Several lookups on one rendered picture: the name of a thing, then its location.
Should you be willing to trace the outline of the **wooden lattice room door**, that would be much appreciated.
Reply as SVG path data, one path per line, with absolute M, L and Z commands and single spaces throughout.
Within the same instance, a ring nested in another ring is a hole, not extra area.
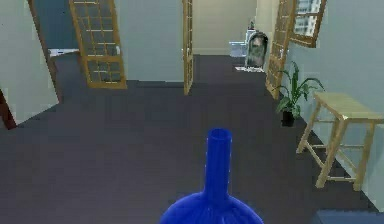
M 279 86 L 289 46 L 295 2 L 296 0 L 279 0 L 265 81 L 267 90 L 275 100 L 279 98 Z
M 183 3 L 183 62 L 184 62 L 184 94 L 188 95 L 193 84 L 193 18 L 192 0 Z
M 90 88 L 126 89 L 114 0 L 68 0 Z

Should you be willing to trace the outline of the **green potted house plant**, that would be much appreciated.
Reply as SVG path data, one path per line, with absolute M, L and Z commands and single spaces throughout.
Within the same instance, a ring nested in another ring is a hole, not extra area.
M 312 89 L 321 88 L 325 90 L 323 84 L 318 78 L 306 78 L 304 81 L 299 82 L 300 69 L 295 61 L 293 64 L 293 73 L 288 70 L 280 70 L 280 73 L 285 74 L 290 83 L 290 87 L 279 85 L 283 88 L 287 95 L 279 100 L 276 108 L 277 113 L 282 113 L 281 125 L 283 127 L 292 127 L 295 120 L 300 116 L 301 106 L 298 101 L 301 97 L 308 100 L 309 93 Z

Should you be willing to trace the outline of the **light wooden side table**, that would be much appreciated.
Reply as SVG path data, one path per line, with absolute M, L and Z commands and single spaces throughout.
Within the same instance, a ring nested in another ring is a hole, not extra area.
M 321 168 L 315 184 L 317 188 L 323 188 L 327 181 L 350 182 L 355 191 L 360 191 L 365 178 L 375 129 L 377 125 L 384 124 L 384 116 L 344 93 L 315 92 L 314 99 L 316 101 L 315 109 L 307 122 L 296 153 L 300 154 L 304 149 L 307 149 Z M 308 142 L 308 137 L 315 123 L 332 124 L 330 139 L 326 145 L 311 145 Z M 366 126 L 362 145 L 342 143 L 350 124 L 364 124 Z M 358 166 L 355 166 L 342 152 L 342 149 L 345 148 L 358 149 L 362 152 Z M 336 177 L 329 175 L 337 156 L 351 168 L 352 176 Z

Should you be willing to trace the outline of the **pale blue box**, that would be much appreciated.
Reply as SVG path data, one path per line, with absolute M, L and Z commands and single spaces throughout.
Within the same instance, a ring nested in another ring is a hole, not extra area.
M 245 57 L 247 44 L 244 41 L 231 41 L 229 43 L 231 57 Z

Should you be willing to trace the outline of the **wooden framed window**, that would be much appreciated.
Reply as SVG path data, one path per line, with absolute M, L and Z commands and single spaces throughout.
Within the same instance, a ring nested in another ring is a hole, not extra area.
M 294 25 L 290 40 L 304 47 L 315 48 L 327 0 L 294 1 Z

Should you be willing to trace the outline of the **blue long-necked vase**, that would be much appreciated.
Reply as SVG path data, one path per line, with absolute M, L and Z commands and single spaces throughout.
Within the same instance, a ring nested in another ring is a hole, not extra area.
M 228 129 L 208 132 L 203 190 L 175 201 L 159 224 L 264 224 L 252 208 L 228 192 L 231 147 Z

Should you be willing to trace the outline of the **dark red wooden furniture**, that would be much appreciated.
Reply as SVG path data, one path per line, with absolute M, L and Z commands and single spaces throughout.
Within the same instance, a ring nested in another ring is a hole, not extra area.
M 16 122 L 13 118 L 13 115 L 10 111 L 10 108 L 7 104 L 7 101 L 1 89 L 0 89 L 0 117 L 2 118 L 2 121 L 8 130 L 11 130 L 17 127 Z

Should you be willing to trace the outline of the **white table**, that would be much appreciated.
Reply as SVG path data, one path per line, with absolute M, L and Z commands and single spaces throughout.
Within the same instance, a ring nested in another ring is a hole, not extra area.
M 65 54 L 77 53 L 79 49 L 48 49 L 50 57 L 58 57 Z

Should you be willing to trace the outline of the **dark blue cushion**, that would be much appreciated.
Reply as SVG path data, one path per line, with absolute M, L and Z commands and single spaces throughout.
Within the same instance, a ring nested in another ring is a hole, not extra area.
M 310 224 L 384 224 L 384 213 L 319 210 Z

